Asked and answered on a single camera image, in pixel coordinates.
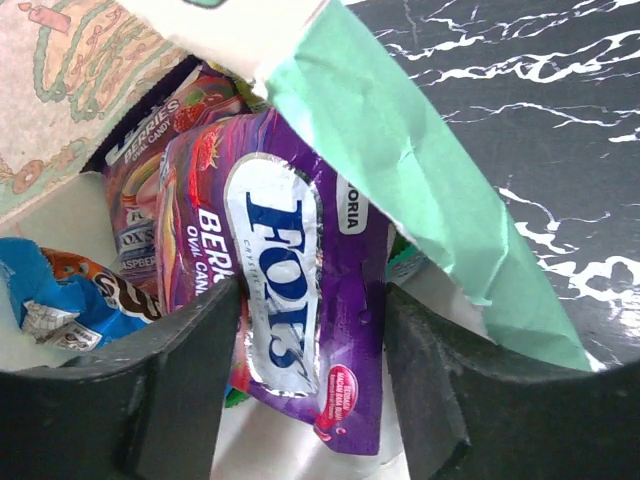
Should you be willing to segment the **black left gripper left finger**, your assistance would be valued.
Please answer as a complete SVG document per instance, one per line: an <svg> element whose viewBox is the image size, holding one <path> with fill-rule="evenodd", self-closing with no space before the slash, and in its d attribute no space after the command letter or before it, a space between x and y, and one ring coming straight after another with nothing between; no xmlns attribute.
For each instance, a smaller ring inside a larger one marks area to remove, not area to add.
<svg viewBox="0 0 640 480"><path fill-rule="evenodd" d="M188 305L60 367L1 377L5 479L206 479L240 288Z"/></svg>

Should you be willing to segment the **blue chocolate snack packet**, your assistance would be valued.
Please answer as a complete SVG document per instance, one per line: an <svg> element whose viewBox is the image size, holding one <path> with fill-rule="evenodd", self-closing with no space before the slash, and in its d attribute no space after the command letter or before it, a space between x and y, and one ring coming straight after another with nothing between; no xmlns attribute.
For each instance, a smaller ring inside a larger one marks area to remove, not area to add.
<svg viewBox="0 0 640 480"><path fill-rule="evenodd" d="M162 317L156 297L81 255L1 239L1 276L22 331L38 344L91 351Z"/></svg>

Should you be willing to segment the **purple Fox's candy packet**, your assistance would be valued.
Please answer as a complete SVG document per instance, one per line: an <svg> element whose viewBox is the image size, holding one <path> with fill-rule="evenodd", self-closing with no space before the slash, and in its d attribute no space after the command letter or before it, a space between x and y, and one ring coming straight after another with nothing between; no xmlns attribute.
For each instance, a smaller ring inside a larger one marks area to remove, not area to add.
<svg viewBox="0 0 640 480"><path fill-rule="evenodd" d="M156 204L166 312L240 281L230 385L335 452L377 454L387 218L271 109L171 140Z"/></svg>

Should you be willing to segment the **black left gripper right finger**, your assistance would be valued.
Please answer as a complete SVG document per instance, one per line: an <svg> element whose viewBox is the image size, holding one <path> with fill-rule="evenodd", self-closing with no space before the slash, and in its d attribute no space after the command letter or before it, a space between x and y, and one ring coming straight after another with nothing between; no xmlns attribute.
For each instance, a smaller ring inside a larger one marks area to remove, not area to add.
<svg viewBox="0 0 640 480"><path fill-rule="evenodd" d="M639 366L588 373L493 344L387 290L385 347L413 479L635 479Z"/></svg>

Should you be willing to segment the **green illustrated paper gift bag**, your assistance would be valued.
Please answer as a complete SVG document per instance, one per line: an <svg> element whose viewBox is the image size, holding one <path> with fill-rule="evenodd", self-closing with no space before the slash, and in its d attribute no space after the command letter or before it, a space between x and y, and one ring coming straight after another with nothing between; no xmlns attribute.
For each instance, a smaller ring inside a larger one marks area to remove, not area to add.
<svg viewBox="0 0 640 480"><path fill-rule="evenodd" d="M25 13L1 5L1 225L40 195L70 180L119 122L178 85L191 65L143 21L105 1L61 6L44 1ZM288 57L266 83L286 117L341 173L371 195L422 246L435 244L404 189L437 146L445 165L471 165L448 128L399 69L383 59L363 25L336 2L323 2ZM382 446L372 458L326 456L341 479L396 475L392 453L405 450L393 389L383 403ZM320 440L289 419L243 426L223 406L217 441L245 433L233 479L275 479L319 471L302 463Z"/></svg>

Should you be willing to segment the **purple berries candy packet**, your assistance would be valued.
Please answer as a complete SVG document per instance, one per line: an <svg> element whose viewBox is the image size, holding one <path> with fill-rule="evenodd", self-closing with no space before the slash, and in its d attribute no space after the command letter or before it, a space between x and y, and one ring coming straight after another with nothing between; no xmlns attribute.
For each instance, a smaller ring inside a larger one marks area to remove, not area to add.
<svg viewBox="0 0 640 480"><path fill-rule="evenodd" d="M106 199L125 280L151 295L158 292L156 198L166 146L193 128L248 111L233 79L204 64L106 154Z"/></svg>

